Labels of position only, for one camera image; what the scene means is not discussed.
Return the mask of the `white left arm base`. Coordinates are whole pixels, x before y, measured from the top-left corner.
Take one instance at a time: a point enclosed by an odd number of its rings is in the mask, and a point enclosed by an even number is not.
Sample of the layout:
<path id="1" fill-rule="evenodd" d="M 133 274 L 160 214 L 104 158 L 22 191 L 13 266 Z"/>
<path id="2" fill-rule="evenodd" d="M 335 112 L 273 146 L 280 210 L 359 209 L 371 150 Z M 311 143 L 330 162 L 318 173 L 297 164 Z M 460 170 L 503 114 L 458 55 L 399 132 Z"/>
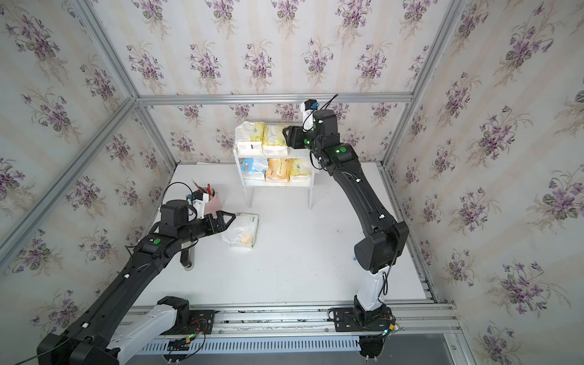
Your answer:
<path id="1" fill-rule="evenodd" d="M 146 315 L 126 329 L 117 329 L 108 348 L 118 350 L 118 364 L 126 364 L 151 340 L 172 328 L 182 331 L 190 324 L 187 299 L 166 296 Z"/>

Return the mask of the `orange tissue pack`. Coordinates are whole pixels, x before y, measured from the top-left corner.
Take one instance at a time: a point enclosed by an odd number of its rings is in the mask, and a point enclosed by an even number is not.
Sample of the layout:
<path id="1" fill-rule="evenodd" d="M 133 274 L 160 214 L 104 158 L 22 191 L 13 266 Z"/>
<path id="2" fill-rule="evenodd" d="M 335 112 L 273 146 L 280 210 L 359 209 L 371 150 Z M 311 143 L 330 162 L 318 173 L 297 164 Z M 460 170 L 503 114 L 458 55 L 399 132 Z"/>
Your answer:
<path id="1" fill-rule="evenodd" d="M 266 171 L 266 182 L 269 183 L 288 183 L 291 159 L 271 158 L 269 159 L 269 168 Z"/>

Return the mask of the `yellow floral tissue pack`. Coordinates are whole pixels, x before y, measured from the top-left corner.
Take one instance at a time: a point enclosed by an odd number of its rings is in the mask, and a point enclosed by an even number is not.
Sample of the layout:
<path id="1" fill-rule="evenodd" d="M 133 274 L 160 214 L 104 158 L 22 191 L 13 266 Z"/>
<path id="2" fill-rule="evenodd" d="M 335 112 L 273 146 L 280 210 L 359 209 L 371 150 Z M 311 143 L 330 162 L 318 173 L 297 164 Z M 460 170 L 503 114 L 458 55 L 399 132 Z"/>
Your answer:
<path id="1" fill-rule="evenodd" d="M 264 155 L 288 156 L 284 129 L 287 126 L 266 124 L 262 135 L 262 153 Z"/>

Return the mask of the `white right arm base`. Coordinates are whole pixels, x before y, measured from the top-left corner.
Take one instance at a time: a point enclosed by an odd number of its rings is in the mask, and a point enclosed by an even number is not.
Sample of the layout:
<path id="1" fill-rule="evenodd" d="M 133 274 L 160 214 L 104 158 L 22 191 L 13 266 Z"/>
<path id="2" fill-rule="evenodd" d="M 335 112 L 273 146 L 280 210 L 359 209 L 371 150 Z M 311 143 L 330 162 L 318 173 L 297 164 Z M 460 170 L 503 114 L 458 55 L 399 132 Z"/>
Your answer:
<path id="1" fill-rule="evenodd" d="M 354 318 L 360 329 L 373 329 L 378 322 L 389 319 L 392 312 L 383 302 L 389 291 L 389 272 L 386 266 L 376 274 L 366 272 L 354 297 Z"/>

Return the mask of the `white green tissue pack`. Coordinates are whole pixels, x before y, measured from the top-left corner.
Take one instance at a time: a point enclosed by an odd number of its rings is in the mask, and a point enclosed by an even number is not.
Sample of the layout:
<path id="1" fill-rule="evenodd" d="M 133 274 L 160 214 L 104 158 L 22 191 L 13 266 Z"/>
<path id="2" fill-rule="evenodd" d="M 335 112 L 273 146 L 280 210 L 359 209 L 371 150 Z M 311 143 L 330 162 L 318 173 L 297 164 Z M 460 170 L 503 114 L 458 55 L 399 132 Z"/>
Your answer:
<path id="1" fill-rule="evenodd" d="M 230 246 L 252 249 L 258 228 L 258 214 L 237 213 L 234 222 L 221 233 L 221 239 Z"/>

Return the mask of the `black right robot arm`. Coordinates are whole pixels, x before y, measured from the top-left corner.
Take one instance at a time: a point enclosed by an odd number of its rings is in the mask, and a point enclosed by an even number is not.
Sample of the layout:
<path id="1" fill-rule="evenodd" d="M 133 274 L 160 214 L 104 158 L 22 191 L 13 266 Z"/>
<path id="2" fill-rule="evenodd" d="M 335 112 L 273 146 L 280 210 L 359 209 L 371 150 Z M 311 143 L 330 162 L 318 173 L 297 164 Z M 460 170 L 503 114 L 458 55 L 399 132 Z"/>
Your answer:
<path id="1" fill-rule="evenodd" d="M 307 149 L 310 157 L 340 185 L 360 222 L 364 238 L 354 246 L 360 266 L 373 274 L 395 264 L 403 252 L 409 227 L 397 221 L 377 197 L 363 172 L 353 147 L 341 141 L 338 120 L 330 109 L 310 115 L 308 129 L 288 126 L 283 130 L 287 146 Z"/>

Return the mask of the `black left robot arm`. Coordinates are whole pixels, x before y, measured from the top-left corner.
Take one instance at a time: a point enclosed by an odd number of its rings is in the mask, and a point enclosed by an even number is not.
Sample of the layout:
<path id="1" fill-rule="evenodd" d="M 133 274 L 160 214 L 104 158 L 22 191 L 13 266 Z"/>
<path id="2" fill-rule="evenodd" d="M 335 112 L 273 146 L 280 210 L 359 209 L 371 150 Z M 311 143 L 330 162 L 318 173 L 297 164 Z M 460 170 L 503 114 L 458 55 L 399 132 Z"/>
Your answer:
<path id="1" fill-rule="evenodd" d="M 37 347 L 41 364 L 120 364 L 127 350 L 112 340 L 126 313 L 150 282 L 179 252 L 202 237 L 226 231 L 236 216 L 216 211 L 203 218 L 186 200 L 161 206 L 161 219 L 134 247 L 109 287 L 60 335 L 48 334 Z"/>

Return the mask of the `white yellow tissue pack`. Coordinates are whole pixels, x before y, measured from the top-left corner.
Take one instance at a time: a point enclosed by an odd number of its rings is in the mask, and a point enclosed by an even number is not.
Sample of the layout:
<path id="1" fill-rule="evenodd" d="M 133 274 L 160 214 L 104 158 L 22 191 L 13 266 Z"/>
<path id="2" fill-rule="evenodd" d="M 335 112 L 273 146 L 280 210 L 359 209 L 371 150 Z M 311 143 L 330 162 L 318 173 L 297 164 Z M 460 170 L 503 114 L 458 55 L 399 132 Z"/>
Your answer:
<path id="1" fill-rule="evenodd" d="M 263 155 L 262 143 L 265 123 L 243 122 L 234 132 L 234 147 L 239 155 Z"/>

